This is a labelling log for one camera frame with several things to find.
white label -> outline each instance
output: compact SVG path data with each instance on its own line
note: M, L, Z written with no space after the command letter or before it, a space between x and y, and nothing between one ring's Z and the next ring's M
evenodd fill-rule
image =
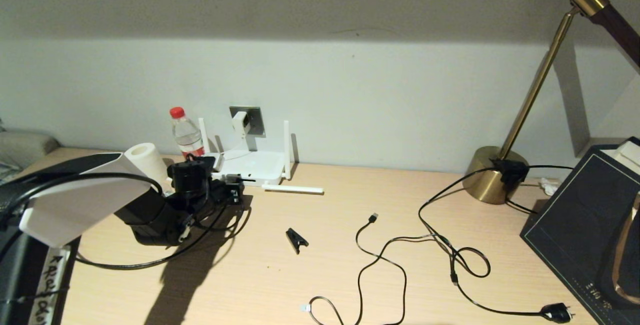
M65 274L67 261L71 254L69 245L64 247L50 247L46 253L44 266L38 283L36 295L59 291L62 276ZM45 297L37 297L33 300L29 325L51 325L53 323L53 311L58 302L58 294L54 293Z

brass lamp base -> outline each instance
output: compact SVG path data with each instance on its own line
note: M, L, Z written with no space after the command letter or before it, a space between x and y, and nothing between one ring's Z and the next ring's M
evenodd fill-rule
M500 153L500 147L497 146L485 146L480 147L473 154L469 168L466 170L467 174L476 172L486 168L493 168L494 163L491 159L497 159ZM529 163L526 159L520 156L514 151L510 151L506 160L521 161L526 165ZM502 173L498 170L487 170L479 172L462 182L464 190L469 195L487 204L504 204L507 197L512 197L520 183L516 183L510 188L507 188L505 184L500 180Z

white power adapter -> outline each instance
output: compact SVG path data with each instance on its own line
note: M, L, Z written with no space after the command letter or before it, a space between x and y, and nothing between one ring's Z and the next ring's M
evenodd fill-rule
M247 112L236 112L233 118L231 118L231 126L233 126L233 131L238 138L246 138L247 133L251 130L251 124L249 123L249 116L247 115Z

desk lamp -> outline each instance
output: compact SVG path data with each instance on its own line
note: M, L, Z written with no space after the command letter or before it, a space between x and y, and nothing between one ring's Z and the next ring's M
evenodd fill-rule
M622 47L634 64L640 65L640 36L629 23L612 6L609 0L571 0L572 8L562 17L549 51L544 56L542 66L535 75L534 82L526 95L525 101L513 122L513 125L502 147L480 147L471 159L466 174L486 168L496 168L498 163L518 162L528 166L526 159L512 151L512 146L524 124L531 107L551 69L560 44L567 35L569 26L575 15L582 15L592 23L601 25ZM462 183L466 191L474 198L488 204L504 204L507 198L516 191L521 179L503 182L503 172L486 170L468 177Z

red bottle cap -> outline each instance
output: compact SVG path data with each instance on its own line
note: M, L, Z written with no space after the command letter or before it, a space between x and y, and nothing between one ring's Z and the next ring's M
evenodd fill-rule
M174 119L180 119L183 116L185 116L185 109L181 108L180 106L176 106L174 108L171 108L171 110L169 110L169 114Z

